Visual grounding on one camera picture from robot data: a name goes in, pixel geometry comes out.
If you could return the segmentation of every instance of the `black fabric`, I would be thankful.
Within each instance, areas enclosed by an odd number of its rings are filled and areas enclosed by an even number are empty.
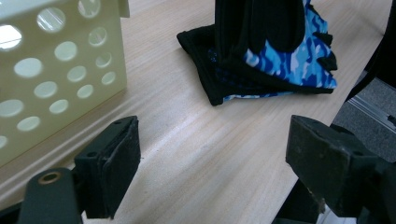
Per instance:
[[[197,67],[210,103],[220,105],[231,95],[332,93],[333,89],[326,87],[292,84],[287,78],[265,74],[243,60],[248,49],[260,52],[266,41],[283,52],[298,48],[305,36],[304,11],[300,0],[216,0],[214,25],[178,34],[180,45]],[[318,36],[331,44],[331,35]],[[207,55],[211,49],[217,54],[215,63]],[[320,58],[318,63],[325,69],[336,69],[334,55]]]
[[[216,76],[217,64],[211,62],[208,57],[209,50],[214,49],[215,46],[214,25],[182,32],[177,35],[177,40],[194,61],[202,86],[212,105],[221,105],[224,97],[234,94],[260,95],[285,91],[273,86],[241,88],[221,82]]]
[[[298,91],[301,93],[332,93],[333,89],[305,87],[291,84],[288,81],[284,81],[278,79],[277,77],[267,75],[264,72],[261,72],[242,61],[242,58],[247,52],[247,49],[251,49],[252,47],[256,51],[260,51],[262,49],[266,40],[266,37],[263,35],[266,35],[266,33],[264,33],[263,31],[266,32],[266,29],[271,30],[270,28],[264,27],[266,25],[265,18],[260,20],[265,10],[263,9],[263,7],[265,7],[266,5],[270,5],[269,3],[267,3],[267,1],[269,0],[216,1],[215,38],[216,48],[219,52],[219,66],[226,70],[233,71],[238,76],[246,77],[250,80],[253,80],[258,85],[273,86],[276,89]],[[294,31],[296,36],[287,38],[285,37],[286,39],[290,40],[289,46],[285,47],[285,49],[295,46],[297,45],[297,43],[300,44],[304,38],[303,1],[296,2],[299,2],[299,4],[283,3],[286,5],[285,8],[288,11],[292,11],[292,7],[299,7],[300,9],[294,9],[295,12],[293,13],[293,15],[294,17],[298,16],[303,18],[302,21],[298,21],[295,22],[293,25],[289,25],[289,27],[294,27],[289,28],[289,30]],[[286,17],[284,15],[285,12],[279,12],[279,14],[283,15],[283,17]],[[243,19],[243,22],[236,22],[235,27],[232,28],[232,22],[236,19]],[[275,35],[272,34],[275,33],[274,31],[268,31],[268,33],[270,33],[270,36],[272,38],[275,38]],[[276,42],[276,45],[282,45],[280,41],[273,41]]]
[[[389,85],[396,88],[396,69],[394,69],[394,62],[396,56],[396,1],[392,1],[392,7],[389,13],[389,20],[387,29],[384,34],[384,38],[375,50],[374,55],[370,59],[370,62],[366,65],[368,73],[366,76],[351,90],[346,101],[353,98],[359,92],[361,92],[375,77],[379,77]]]
[[[276,218],[316,223],[322,206],[323,204],[314,200],[314,197],[299,179],[277,213]]]

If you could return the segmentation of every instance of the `white plastic basket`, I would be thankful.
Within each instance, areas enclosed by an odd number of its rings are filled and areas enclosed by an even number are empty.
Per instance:
[[[0,166],[125,88],[120,16],[127,1],[0,1]]]

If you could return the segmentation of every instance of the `wooden table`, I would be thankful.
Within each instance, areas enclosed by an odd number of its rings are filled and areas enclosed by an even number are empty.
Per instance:
[[[213,0],[130,0],[122,19],[128,88],[0,169],[0,208],[33,174],[73,166],[111,121],[137,115],[142,159],[113,221],[271,223],[297,177],[285,163],[292,114],[330,124],[384,34],[390,0],[316,0],[329,22],[331,95],[231,100],[213,107],[176,35],[214,22]]]

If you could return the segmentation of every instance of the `black object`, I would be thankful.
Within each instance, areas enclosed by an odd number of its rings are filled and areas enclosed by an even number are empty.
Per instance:
[[[297,180],[272,224],[316,223],[322,205],[313,199],[301,180]]]
[[[182,32],[177,40],[212,105],[234,97],[332,93],[336,86],[332,36],[309,1],[216,0],[215,24]],[[307,63],[312,66],[303,69]]]
[[[365,70],[368,72],[366,76],[351,90],[346,101],[353,98],[361,92],[374,78],[378,77],[396,88],[396,69],[394,62],[396,61],[396,1],[392,1],[390,8],[387,29],[374,55],[368,62]]]
[[[395,164],[370,152],[348,130],[292,116],[286,161],[337,216],[396,223]]]
[[[74,224],[113,218],[140,162],[136,116],[111,123],[76,157],[76,168],[34,176],[22,203],[0,212],[0,223]]]

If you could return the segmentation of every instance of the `circular hole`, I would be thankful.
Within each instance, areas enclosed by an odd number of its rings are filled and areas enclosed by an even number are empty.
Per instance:
[[[89,42],[93,46],[100,46],[105,43],[107,37],[107,31],[103,27],[98,27],[90,32]]]
[[[21,120],[18,123],[17,128],[18,128],[18,130],[20,130],[22,132],[29,132],[29,131],[32,131],[33,129],[35,129],[39,124],[40,124],[40,118],[30,117],[30,118]]]
[[[87,75],[87,69],[84,66],[77,66],[67,73],[67,78],[72,82],[81,81]]]
[[[11,25],[0,25],[0,34],[0,51],[14,49],[21,43],[21,32]]]
[[[115,72],[109,72],[109,73],[106,73],[102,77],[102,83],[104,85],[109,85],[109,84],[113,83],[115,79],[116,79],[116,73]]]
[[[49,111],[52,114],[61,114],[63,113],[67,107],[69,107],[69,102],[66,100],[59,100],[55,103],[53,103],[50,107],[49,107]]]
[[[38,183],[40,185],[48,185],[48,184],[54,183],[61,178],[61,175],[62,174],[59,172],[50,172],[48,174],[41,176],[38,179]]]
[[[43,31],[56,33],[64,28],[66,16],[56,7],[49,7],[37,15],[37,24]]]
[[[0,103],[0,117],[9,118],[19,114],[23,110],[23,102],[20,100],[7,100]]]
[[[40,98],[49,98],[58,90],[58,86],[53,81],[47,81],[35,87],[35,95]]]
[[[87,157],[95,157],[97,155],[96,152],[90,152],[87,154]]]
[[[7,142],[8,142],[8,139],[5,136],[0,135],[0,148],[5,147]]]
[[[79,0],[78,11],[85,18],[95,17],[100,10],[100,0]]]
[[[112,56],[110,53],[103,53],[96,58],[96,65],[100,68],[104,68],[111,63],[111,58]]]
[[[90,97],[92,93],[93,93],[93,85],[86,85],[78,90],[77,96],[81,99],[85,99]]]
[[[55,49],[55,56],[61,61],[70,61],[77,55],[77,45],[71,41],[63,42]]]
[[[42,69],[43,64],[36,58],[23,59],[14,66],[15,73],[21,77],[36,77]]]

